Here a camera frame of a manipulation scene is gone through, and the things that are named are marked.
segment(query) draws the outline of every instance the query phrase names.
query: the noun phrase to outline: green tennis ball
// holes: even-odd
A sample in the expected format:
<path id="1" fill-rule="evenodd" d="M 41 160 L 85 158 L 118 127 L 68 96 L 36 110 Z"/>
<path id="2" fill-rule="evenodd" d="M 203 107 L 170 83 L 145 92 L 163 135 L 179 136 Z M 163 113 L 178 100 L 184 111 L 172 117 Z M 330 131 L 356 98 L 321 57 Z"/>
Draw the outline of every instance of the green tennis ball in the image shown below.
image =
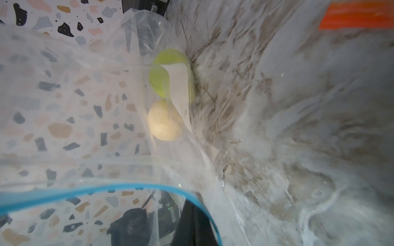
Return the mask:
<path id="1" fill-rule="evenodd" d="M 189 102 L 192 103 L 195 99 L 195 91 L 188 57 L 174 48 L 167 48 L 160 52 L 153 61 L 153 65 L 171 65 L 176 63 L 183 63 L 188 68 Z M 169 82 L 170 77 L 166 69 L 160 66 L 151 67 L 149 83 L 157 95 L 169 99 Z"/>

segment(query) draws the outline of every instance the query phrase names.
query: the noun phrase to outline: gray marble surface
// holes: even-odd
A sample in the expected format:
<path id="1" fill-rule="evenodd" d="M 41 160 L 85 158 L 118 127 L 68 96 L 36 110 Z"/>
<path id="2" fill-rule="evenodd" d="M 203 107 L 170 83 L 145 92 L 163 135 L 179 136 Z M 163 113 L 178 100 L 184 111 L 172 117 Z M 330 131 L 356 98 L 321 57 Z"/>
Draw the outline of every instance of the gray marble surface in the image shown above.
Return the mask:
<path id="1" fill-rule="evenodd" d="M 234 209 L 214 214 L 225 245 L 393 244 L 394 32 L 320 31 L 329 3 L 167 9 L 196 77 L 194 133 Z"/>

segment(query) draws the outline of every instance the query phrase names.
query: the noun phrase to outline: black object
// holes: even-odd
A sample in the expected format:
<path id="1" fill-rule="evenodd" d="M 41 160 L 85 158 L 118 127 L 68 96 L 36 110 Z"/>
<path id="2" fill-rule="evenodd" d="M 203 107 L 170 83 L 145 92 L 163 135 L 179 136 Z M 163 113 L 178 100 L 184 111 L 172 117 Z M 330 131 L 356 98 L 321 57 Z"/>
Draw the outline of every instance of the black object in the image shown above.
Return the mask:
<path id="1" fill-rule="evenodd" d="M 22 9 L 19 4 L 14 4 L 15 16 L 16 16 L 16 24 L 17 26 L 23 26 L 26 24 L 27 20 L 27 11 Z"/>
<path id="2" fill-rule="evenodd" d="M 168 0 L 167 2 L 161 0 L 122 0 L 123 13 L 125 13 L 131 8 L 152 11 L 153 9 L 156 10 L 156 7 L 152 8 L 152 6 L 157 6 L 157 10 L 155 12 L 161 16 L 164 16 L 169 1 L 170 0 Z"/>
<path id="3" fill-rule="evenodd" d="M 155 191 L 153 191 L 153 192 L 149 195 L 148 199 L 144 202 L 144 204 L 142 205 L 141 209 L 145 208 L 145 206 L 148 204 L 148 202 L 149 202 L 149 201 L 151 200 L 151 198 L 153 197 L 154 193 L 155 193 Z"/>
<path id="4" fill-rule="evenodd" d="M 83 225 L 82 222 L 66 225 L 63 227 L 63 232 L 75 231 L 79 226 L 82 226 L 82 225 Z"/>
<path id="5" fill-rule="evenodd" d="M 8 215 L 2 215 L 0 216 L 0 228 L 4 226 L 6 223 L 9 225 L 11 224 L 12 219 Z"/>
<path id="6" fill-rule="evenodd" d="M 172 207 L 162 207 L 157 211 L 157 219 L 159 225 L 159 238 L 163 238 L 173 232 L 176 227 L 175 218 L 171 214 Z"/>
<path id="7" fill-rule="evenodd" d="M 208 217 L 188 200 L 171 246 L 218 246 Z"/>
<path id="8" fill-rule="evenodd" d="M 37 223 L 31 224 L 31 226 L 29 226 L 29 229 L 27 229 L 27 233 L 29 233 L 29 234 L 32 233 L 34 231 L 36 225 L 37 225 Z"/>
<path id="9" fill-rule="evenodd" d="M 107 234 L 111 234 L 112 246 L 146 246 L 151 238 L 146 209 L 130 209 L 123 217 L 112 222 Z"/>
<path id="10" fill-rule="evenodd" d="M 76 28 L 78 29 L 78 31 L 82 31 L 82 29 L 84 27 L 82 26 L 82 24 L 80 22 L 78 22 L 78 25 L 76 26 Z"/>
<path id="11" fill-rule="evenodd" d="M 58 27 L 58 33 L 64 34 L 69 37 L 73 37 L 74 35 L 71 33 L 70 26 L 63 22 L 63 25 Z"/>

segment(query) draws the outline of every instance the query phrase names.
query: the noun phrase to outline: terrazzo pattern surface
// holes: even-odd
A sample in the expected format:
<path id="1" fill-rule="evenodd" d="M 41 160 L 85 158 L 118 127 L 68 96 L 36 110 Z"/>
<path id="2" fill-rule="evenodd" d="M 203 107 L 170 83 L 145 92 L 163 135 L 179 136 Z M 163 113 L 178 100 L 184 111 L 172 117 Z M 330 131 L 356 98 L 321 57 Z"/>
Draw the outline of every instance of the terrazzo pattern surface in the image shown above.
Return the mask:
<path id="1" fill-rule="evenodd" d="M 95 170 L 96 175 L 103 172 Z M 140 208 L 140 201 L 151 193 L 145 189 L 97 192 L 10 213 L 0 217 L 0 244 L 109 246 L 110 224 L 127 210 Z M 155 209 L 154 200 L 144 207 L 148 213 Z"/>
<path id="2" fill-rule="evenodd" d="M 0 20 L 6 25 L 77 46 L 92 39 L 101 41 L 121 14 L 119 0 L 0 3 Z M 13 37 L 24 42 L 23 37 Z M 65 187 L 73 188 L 81 178 L 125 179 L 149 174 L 142 167 L 122 170 L 119 165 L 99 161 L 149 154 L 146 133 L 125 83 L 127 71 L 59 72 L 58 68 L 67 64 L 64 56 L 57 54 L 60 50 L 26 45 L 26 50 L 19 52 L 3 45 L 0 68 L 20 67 L 24 79 L 12 85 L 17 93 L 7 96 L 12 104 L 6 109 L 10 117 L 0 122 L 0 161 L 10 164 L 2 166 L 1 184 L 28 183 L 25 188 L 30 190 L 60 187 L 59 183 L 66 181 Z M 39 69 L 29 65 L 32 60 Z M 37 156 L 57 163 L 26 165 L 29 157 Z M 125 211 L 141 207 L 150 193 L 109 190 L 12 212 L 0 218 L 0 245 L 110 245 L 110 235 L 105 233 L 110 223 Z M 151 203 L 145 207 L 148 211 Z"/>
<path id="3" fill-rule="evenodd" d="M 0 3 L 0 20 L 86 45 L 105 35 L 123 14 L 121 0 L 7 0 Z"/>

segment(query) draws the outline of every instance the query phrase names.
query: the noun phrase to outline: yellow ball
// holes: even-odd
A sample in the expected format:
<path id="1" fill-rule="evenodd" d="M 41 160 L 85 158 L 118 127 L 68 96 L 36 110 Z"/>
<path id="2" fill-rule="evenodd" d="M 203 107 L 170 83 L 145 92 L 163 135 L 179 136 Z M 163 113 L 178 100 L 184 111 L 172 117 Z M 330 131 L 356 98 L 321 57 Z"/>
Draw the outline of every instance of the yellow ball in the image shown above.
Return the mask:
<path id="1" fill-rule="evenodd" d="M 166 99 L 155 102 L 148 113 L 149 129 L 153 136 L 163 141 L 173 141 L 183 133 L 183 120 Z"/>
<path id="2" fill-rule="evenodd" d="M 160 52 L 153 61 L 153 65 L 171 65 L 177 63 L 183 63 L 188 68 L 189 103 L 192 103 L 195 100 L 195 90 L 188 57 L 174 48 L 167 48 Z M 152 66 L 149 71 L 149 83 L 157 95 L 170 99 L 169 82 L 170 77 L 166 69 L 160 66 Z"/>

